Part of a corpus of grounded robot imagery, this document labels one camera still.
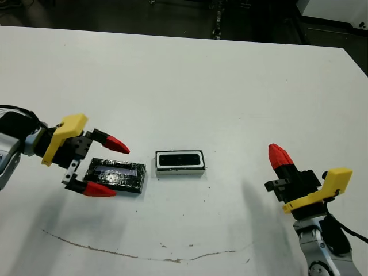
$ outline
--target curved line on table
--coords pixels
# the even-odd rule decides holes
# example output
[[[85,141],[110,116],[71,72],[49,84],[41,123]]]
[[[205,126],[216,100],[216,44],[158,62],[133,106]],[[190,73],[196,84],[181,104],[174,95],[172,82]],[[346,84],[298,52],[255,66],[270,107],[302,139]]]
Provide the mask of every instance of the curved line on table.
[[[201,259],[201,258],[207,257],[207,256],[219,255],[219,254],[224,254],[224,253],[240,252],[240,251],[245,250],[247,247],[249,247],[249,246],[251,246],[253,244],[253,243],[250,243],[250,244],[246,245],[245,247],[243,247],[241,250],[226,250],[226,251],[220,251],[220,252],[214,252],[214,253],[207,253],[207,254],[204,254],[204,255],[195,257],[193,259],[152,259],[152,258],[141,258],[141,257],[138,257],[138,256],[132,256],[132,255],[123,254],[123,253],[119,253],[119,252],[114,252],[114,251],[109,251],[109,250],[103,250],[103,249],[94,248],[94,247],[90,247],[90,246],[84,246],[82,244],[73,243],[72,241],[63,239],[62,237],[55,236],[54,234],[51,234],[51,233],[47,232],[44,229],[42,229],[42,231],[44,233],[46,233],[47,235],[50,235],[50,236],[52,236],[54,238],[57,238],[58,240],[61,240],[62,242],[65,242],[65,243],[68,243],[68,244],[70,244],[72,246],[78,246],[78,247],[82,247],[82,248],[93,250],[93,251],[98,251],[98,252],[103,252],[103,253],[108,253],[108,254],[123,256],[123,257],[127,257],[127,258],[141,259],[141,260],[154,260],[154,261],[158,261],[158,262],[171,262],[171,263],[181,263],[182,261],[191,262],[191,261],[198,260],[198,259]]]

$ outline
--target cable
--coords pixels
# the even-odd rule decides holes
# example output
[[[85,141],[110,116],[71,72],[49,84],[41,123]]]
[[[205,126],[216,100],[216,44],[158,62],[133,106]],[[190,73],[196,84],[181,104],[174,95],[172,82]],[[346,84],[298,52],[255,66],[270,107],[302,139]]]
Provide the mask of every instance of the cable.
[[[335,223],[337,223],[337,225],[338,226],[340,226],[340,228],[341,229],[343,229],[343,230],[345,230],[345,232],[347,232],[348,234],[350,234],[351,236],[353,236],[353,237],[357,237],[359,240],[361,240],[361,241],[363,241],[363,242],[365,242],[365,243],[368,243],[368,238],[366,238],[366,237],[364,237],[364,236],[362,236],[362,235],[360,235],[360,234],[358,234],[358,233],[356,233],[356,232],[354,232],[353,230],[351,230],[351,229],[349,229],[349,228],[347,228],[345,225],[343,225],[340,221],[338,221],[330,212],[329,212],[329,210],[328,210],[328,208],[327,208],[327,203],[329,203],[329,202],[331,202],[331,201],[333,201],[335,198],[334,197],[332,197],[332,198],[327,198],[326,200],[325,200],[325,203],[324,203],[324,207],[325,207],[325,211],[326,211],[326,214],[327,214],[327,216],[329,216],[330,218],[332,218],[334,221],[335,221]]]
[[[25,108],[19,108],[18,106],[14,106],[14,105],[0,105],[0,108],[15,109],[17,111],[20,111],[24,115],[27,115],[28,117],[33,119],[37,123],[38,126],[45,128],[47,131],[49,131],[49,128],[43,122],[39,120],[39,118],[34,114],[33,111],[30,111]]]

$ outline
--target white rectangular box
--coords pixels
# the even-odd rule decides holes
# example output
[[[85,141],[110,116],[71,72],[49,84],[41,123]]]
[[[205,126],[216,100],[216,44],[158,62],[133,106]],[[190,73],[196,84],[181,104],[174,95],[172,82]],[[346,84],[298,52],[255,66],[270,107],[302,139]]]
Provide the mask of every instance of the white rectangular box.
[[[156,175],[203,174],[202,151],[156,151]]]

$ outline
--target dark floor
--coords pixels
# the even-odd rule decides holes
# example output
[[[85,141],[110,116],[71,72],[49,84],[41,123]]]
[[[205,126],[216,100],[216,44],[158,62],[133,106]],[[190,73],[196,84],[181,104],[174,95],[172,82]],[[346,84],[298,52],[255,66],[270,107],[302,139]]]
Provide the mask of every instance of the dark floor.
[[[217,7],[209,9],[208,2],[156,0],[150,5],[148,0],[56,0],[54,7],[51,1],[23,0],[24,7],[0,10],[0,25],[211,39],[216,23]],[[226,2],[221,39],[303,44],[285,7],[273,7],[271,20],[255,22],[254,5],[239,7],[245,2]],[[302,23],[301,28],[312,45],[345,48],[368,75],[367,37],[324,25]]]

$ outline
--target black slot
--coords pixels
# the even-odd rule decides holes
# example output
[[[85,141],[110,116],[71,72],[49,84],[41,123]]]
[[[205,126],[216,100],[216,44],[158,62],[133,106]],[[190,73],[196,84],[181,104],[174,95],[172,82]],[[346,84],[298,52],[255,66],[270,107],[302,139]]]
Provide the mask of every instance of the black slot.
[[[201,164],[198,154],[161,154],[159,156],[160,166],[189,166]]]

